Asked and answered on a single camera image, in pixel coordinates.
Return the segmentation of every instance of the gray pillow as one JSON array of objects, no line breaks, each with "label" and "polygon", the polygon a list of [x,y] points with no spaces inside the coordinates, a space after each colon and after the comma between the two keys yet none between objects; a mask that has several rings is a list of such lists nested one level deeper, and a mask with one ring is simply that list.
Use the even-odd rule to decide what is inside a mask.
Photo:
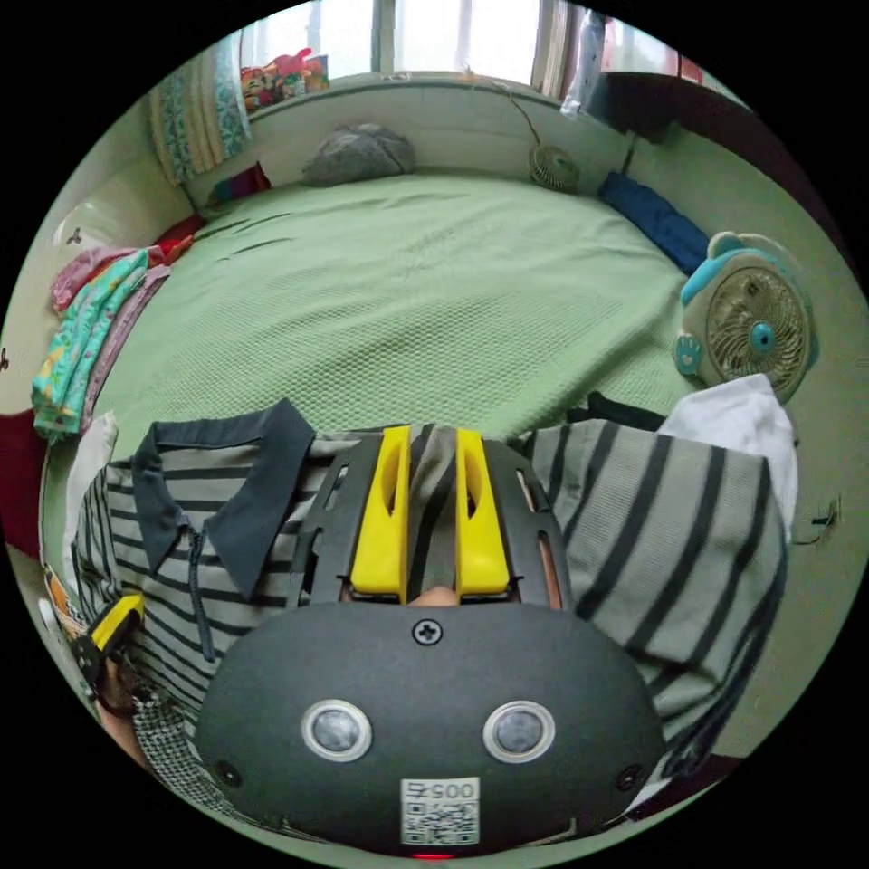
[{"label": "gray pillow", "polygon": [[379,124],[357,124],[326,137],[302,170],[302,180],[312,187],[333,187],[415,170],[414,146],[404,136]]}]

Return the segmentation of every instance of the windowsill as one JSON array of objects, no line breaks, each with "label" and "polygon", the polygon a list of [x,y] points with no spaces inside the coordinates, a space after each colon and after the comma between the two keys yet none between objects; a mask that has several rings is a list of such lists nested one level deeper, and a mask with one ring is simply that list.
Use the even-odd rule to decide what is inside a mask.
[{"label": "windowsill", "polygon": [[561,108],[561,103],[557,100],[550,100],[539,94],[530,85],[520,84],[516,81],[502,81],[487,76],[481,76],[479,80],[469,81],[456,72],[395,72],[390,75],[380,72],[363,72],[360,75],[343,76],[331,81],[326,91],[304,93],[298,97],[291,97],[289,100],[279,102],[277,105],[260,109],[249,115],[248,120],[255,124],[258,120],[276,112],[292,109],[316,100],[327,100],[329,97],[346,96],[365,91],[385,91],[392,88],[418,88],[420,86],[501,94],[504,93],[504,88],[507,88],[511,96],[517,100],[536,102],[556,110]]}]

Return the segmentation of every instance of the qr code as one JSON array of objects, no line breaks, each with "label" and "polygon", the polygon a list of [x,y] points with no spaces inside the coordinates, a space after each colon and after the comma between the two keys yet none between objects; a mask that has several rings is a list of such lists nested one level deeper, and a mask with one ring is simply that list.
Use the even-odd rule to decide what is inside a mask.
[{"label": "qr code", "polygon": [[479,779],[404,779],[401,797],[405,845],[479,843]]}]

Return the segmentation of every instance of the bed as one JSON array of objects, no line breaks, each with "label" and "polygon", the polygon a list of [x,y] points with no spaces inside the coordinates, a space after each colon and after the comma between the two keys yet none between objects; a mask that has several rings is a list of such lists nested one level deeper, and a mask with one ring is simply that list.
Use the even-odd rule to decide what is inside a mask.
[{"label": "bed", "polygon": [[[288,397],[319,429],[438,421],[491,435],[592,389],[667,414],[683,274],[608,205],[420,174],[223,205],[140,316],[94,415],[115,457],[149,425]],[[75,444],[52,449],[45,558],[61,569]]]}]

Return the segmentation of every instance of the white fan grille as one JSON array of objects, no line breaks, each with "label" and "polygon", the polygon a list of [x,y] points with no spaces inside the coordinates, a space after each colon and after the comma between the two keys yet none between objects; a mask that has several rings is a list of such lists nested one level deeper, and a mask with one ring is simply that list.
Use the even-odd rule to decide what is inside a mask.
[{"label": "white fan grille", "polygon": [[559,193],[575,193],[579,171],[570,155],[552,145],[538,145],[528,155],[531,180]]},{"label": "white fan grille", "polygon": [[[751,330],[767,323],[772,350],[752,347]],[[712,296],[706,320],[706,347],[722,380],[765,374],[779,394],[789,394],[805,373],[811,323],[802,300],[777,273],[740,269]]]}]

